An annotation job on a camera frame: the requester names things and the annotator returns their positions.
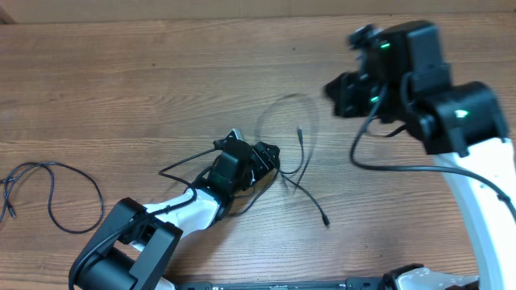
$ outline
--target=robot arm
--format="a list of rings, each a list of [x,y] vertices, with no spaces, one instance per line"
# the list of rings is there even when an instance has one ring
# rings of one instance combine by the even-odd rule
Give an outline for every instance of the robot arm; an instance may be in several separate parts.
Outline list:
[[[69,288],[75,284],[84,290],[173,290],[161,276],[181,237],[224,218],[235,193],[279,166],[278,147],[250,146],[237,130],[214,141],[214,146],[221,154],[183,195],[145,206],[131,198],[121,200],[72,265]],[[138,259],[114,247],[117,240],[141,251]]]
[[[445,180],[475,252],[480,289],[516,289],[514,149],[494,93],[479,82],[452,85],[437,27],[427,21],[384,31],[368,25],[351,35],[349,42],[352,49],[361,51],[360,70],[343,73],[325,87],[325,93],[335,102],[336,115],[368,117],[352,154],[373,117],[383,123],[398,120],[434,156],[438,167],[367,165],[351,155],[352,162],[378,171],[446,172]],[[476,283],[465,288],[475,277],[444,275],[421,267],[386,275],[385,288],[479,287]]]

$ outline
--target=black bracket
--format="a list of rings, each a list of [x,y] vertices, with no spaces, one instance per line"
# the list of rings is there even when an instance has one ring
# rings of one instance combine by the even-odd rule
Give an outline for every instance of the black bracket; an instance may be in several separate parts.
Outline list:
[[[70,275],[75,271],[78,261],[82,260],[93,247],[115,230],[145,212],[145,207],[131,198],[119,201],[79,254],[70,269]],[[84,290],[154,289],[182,234],[183,231],[173,224],[162,222],[154,217],[144,225],[113,238],[112,241],[99,248],[80,269],[74,283]],[[146,247],[134,261],[114,247],[117,240],[123,244],[139,242]]]

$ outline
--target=green led light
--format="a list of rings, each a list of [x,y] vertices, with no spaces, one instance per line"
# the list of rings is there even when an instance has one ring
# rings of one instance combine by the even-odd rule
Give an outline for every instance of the green led light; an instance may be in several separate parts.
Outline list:
[[[467,110],[456,110],[455,111],[455,116],[457,118],[465,118],[468,115],[469,115],[469,112]]]

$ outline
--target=wooden table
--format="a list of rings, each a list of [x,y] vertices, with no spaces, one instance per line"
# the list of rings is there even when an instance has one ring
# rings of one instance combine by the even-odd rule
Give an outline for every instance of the wooden table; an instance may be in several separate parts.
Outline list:
[[[475,273],[441,175],[351,166],[347,153],[363,119],[333,117],[320,93],[356,69],[345,37],[357,27],[420,18],[441,26],[455,83],[490,84],[515,127],[514,13],[0,26],[0,173],[29,160],[78,167],[99,183],[109,212],[124,197],[149,203],[181,194],[158,170],[209,149],[233,127],[250,143],[278,145],[282,166],[295,168],[300,125],[306,146],[318,137],[302,184],[331,228],[302,192],[277,182],[247,214],[182,241],[168,278],[337,280],[416,262]],[[306,93],[314,105],[288,99],[268,110],[291,93]],[[318,132],[310,132],[308,114],[318,115]],[[388,132],[395,125],[373,127]],[[360,159],[371,163],[431,162],[407,135],[366,138],[360,146]],[[175,173],[192,180],[213,158]],[[66,234],[52,224],[48,186],[48,174],[38,171],[13,193],[18,218],[0,225],[2,289],[65,289],[92,234]],[[84,229],[99,214],[98,198],[83,178],[57,168],[53,209],[64,226]]]

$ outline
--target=cable plug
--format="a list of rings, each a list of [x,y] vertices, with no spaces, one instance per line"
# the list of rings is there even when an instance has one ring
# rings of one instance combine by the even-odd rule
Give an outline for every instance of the cable plug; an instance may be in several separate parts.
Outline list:
[[[298,126],[298,138],[299,138],[299,143],[303,144],[303,130],[301,129],[300,126]]]
[[[12,216],[12,218],[16,218],[15,208],[13,208],[12,205],[8,205],[7,209],[9,210],[9,214]]]
[[[326,214],[322,215],[322,222],[324,222],[324,225],[326,226],[327,229],[330,228],[330,219],[328,218],[328,216]]]

